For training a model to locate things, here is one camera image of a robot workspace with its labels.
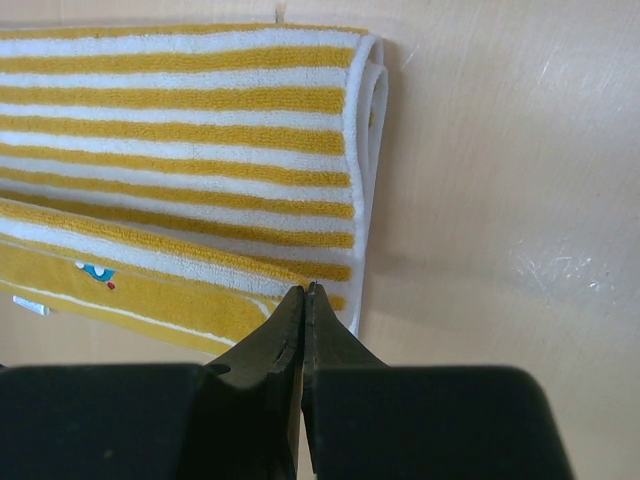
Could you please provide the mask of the yellow striped towel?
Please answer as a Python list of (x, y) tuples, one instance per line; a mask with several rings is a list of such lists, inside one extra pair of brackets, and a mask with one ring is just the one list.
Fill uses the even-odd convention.
[(3, 31), (2, 290), (221, 354), (317, 282), (357, 331), (388, 89), (360, 29)]

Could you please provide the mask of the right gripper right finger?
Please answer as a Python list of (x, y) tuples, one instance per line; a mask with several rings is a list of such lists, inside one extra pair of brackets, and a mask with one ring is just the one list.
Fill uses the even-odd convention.
[(392, 367), (305, 296), (302, 411), (320, 479), (569, 479), (538, 382), (509, 366)]

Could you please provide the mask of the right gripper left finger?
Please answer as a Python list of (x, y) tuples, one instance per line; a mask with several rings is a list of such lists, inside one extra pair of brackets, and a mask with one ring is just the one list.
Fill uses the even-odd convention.
[(218, 359), (7, 367), (5, 479), (292, 479), (304, 291)]

